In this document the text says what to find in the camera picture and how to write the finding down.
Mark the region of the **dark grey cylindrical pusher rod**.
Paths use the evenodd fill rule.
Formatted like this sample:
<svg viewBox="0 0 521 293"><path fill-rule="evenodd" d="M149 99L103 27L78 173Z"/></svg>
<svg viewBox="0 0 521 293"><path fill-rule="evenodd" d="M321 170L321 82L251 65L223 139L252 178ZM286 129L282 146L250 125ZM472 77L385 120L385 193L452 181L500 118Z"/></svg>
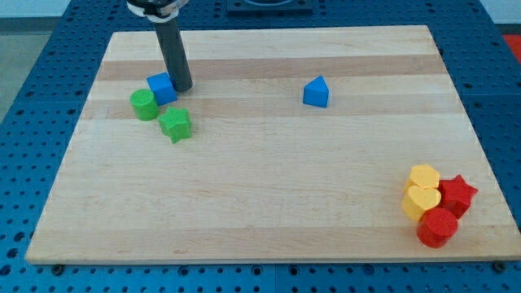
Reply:
<svg viewBox="0 0 521 293"><path fill-rule="evenodd" d="M155 24L155 33L173 88L177 92L190 90L193 81L177 18Z"/></svg>

